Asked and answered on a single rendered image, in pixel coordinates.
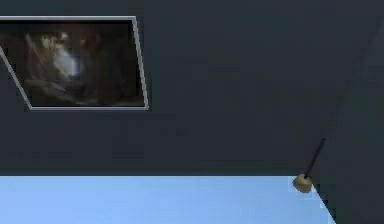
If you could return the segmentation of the dark silver-framed wall picture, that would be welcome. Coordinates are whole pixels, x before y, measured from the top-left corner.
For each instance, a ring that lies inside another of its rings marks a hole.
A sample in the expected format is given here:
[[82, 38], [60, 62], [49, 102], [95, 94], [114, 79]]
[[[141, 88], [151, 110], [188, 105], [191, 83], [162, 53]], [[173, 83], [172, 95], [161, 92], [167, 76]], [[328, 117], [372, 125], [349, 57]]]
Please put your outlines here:
[[30, 110], [149, 108], [135, 16], [0, 16], [0, 58]]

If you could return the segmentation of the black-handled tan brush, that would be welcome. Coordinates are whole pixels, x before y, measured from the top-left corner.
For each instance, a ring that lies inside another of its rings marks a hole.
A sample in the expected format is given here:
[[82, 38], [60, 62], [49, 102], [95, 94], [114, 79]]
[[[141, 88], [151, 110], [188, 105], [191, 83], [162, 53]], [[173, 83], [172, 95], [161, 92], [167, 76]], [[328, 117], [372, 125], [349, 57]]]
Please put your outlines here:
[[302, 174], [299, 174], [297, 175], [293, 181], [292, 181], [292, 185], [293, 187], [301, 192], [301, 193], [310, 193], [311, 192], [311, 189], [312, 189], [312, 185], [313, 185], [313, 181], [310, 177], [310, 174], [314, 168], [314, 165], [318, 159], [318, 156], [322, 150], [322, 148], [324, 147], [325, 145], [325, 142], [326, 142], [327, 138], [326, 137], [323, 137], [319, 143], [319, 145], [317, 146], [311, 160], [310, 160], [310, 163], [309, 165], [307, 166], [306, 170], [304, 173]]

